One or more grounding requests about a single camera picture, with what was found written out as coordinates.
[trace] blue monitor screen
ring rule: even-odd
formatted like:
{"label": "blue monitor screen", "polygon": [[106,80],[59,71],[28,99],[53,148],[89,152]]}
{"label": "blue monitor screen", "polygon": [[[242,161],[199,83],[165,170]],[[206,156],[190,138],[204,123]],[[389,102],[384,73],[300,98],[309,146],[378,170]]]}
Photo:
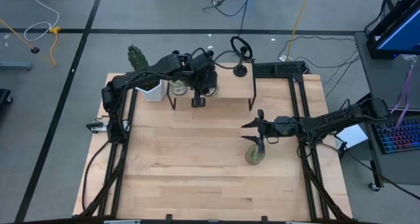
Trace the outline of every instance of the blue monitor screen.
{"label": "blue monitor screen", "polygon": [[389,37],[378,44],[377,49],[411,51],[420,55],[420,9],[414,11]]}

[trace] green plant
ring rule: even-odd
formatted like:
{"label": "green plant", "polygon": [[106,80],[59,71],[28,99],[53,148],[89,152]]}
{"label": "green plant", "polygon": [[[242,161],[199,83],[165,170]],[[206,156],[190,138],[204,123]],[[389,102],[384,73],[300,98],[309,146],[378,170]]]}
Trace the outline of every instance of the green plant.
{"label": "green plant", "polygon": [[[134,71],[140,72],[140,71],[146,71],[148,69],[149,63],[147,62],[146,57],[144,56],[144,54],[138,47],[131,45],[129,47],[129,52],[127,54],[129,56],[130,64],[134,68]],[[139,88],[145,91],[149,91],[158,85],[159,85],[159,80],[151,82],[151,83],[145,83],[144,85],[141,85]]]}

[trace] white cable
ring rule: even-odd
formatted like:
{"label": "white cable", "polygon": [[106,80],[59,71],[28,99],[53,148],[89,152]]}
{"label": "white cable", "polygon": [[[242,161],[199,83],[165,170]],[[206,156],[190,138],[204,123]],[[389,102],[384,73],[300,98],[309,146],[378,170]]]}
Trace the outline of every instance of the white cable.
{"label": "white cable", "polygon": [[[39,22],[39,23],[36,23],[36,24],[33,24],[33,25],[29,26],[29,27],[25,30],[25,32],[24,32],[24,37],[25,37],[26,41],[36,41],[36,40],[38,40],[38,39],[42,38],[42,37],[43,37],[46,33],[48,33],[48,31],[49,31],[50,29],[52,29],[52,28],[53,28],[53,27],[57,24],[58,19],[60,18],[60,14],[59,14],[58,12],[56,12],[54,9],[52,9],[52,8],[50,8],[50,7],[48,7],[48,6],[44,5],[44,4],[42,4],[42,2],[40,2],[40,1],[38,1],[38,0],[35,0],[35,1],[36,1],[36,2],[38,2],[41,6],[43,6],[43,7],[47,8],[47,9],[49,9],[50,11],[55,12],[55,13],[57,14],[57,20],[55,21],[55,23],[54,23],[53,25],[51,25],[51,24],[50,24],[50,23],[48,23],[48,22]],[[43,34],[41,34],[40,36],[36,37],[35,39],[28,39],[28,38],[26,37],[26,33],[27,33],[30,29],[32,29],[33,27],[38,26],[38,25],[40,25],[40,24],[47,24],[47,25],[48,25],[48,29],[47,29],[47,30],[45,30],[45,32],[44,32]]]}

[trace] computer monitor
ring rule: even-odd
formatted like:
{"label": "computer monitor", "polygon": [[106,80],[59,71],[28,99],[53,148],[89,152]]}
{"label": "computer monitor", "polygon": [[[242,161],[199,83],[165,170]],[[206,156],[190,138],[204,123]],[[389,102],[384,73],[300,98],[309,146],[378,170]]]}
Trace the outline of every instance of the computer monitor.
{"label": "computer monitor", "polygon": [[372,58],[420,55],[420,0],[400,0],[368,38]]}

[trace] green object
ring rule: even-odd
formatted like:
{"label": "green object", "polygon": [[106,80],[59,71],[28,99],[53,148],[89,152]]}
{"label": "green object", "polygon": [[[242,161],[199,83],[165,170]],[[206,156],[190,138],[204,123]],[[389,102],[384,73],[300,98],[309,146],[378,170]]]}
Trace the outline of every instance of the green object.
{"label": "green object", "polygon": [[[149,68],[149,63],[147,62],[146,57],[138,47],[131,45],[127,54],[129,56],[130,64],[134,68],[134,71],[147,71],[147,69]],[[145,91],[149,91],[158,85],[159,80],[153,81],[151,83],[145,83],[144,85],[139,86],[139,88]]]}
{"label": "green object", "polygon": [[245,160],[251,165],[257,165],[265,157],[265,152],[258,152],[258,145],[253,145],[248,148],[248,151],[245,153]]}

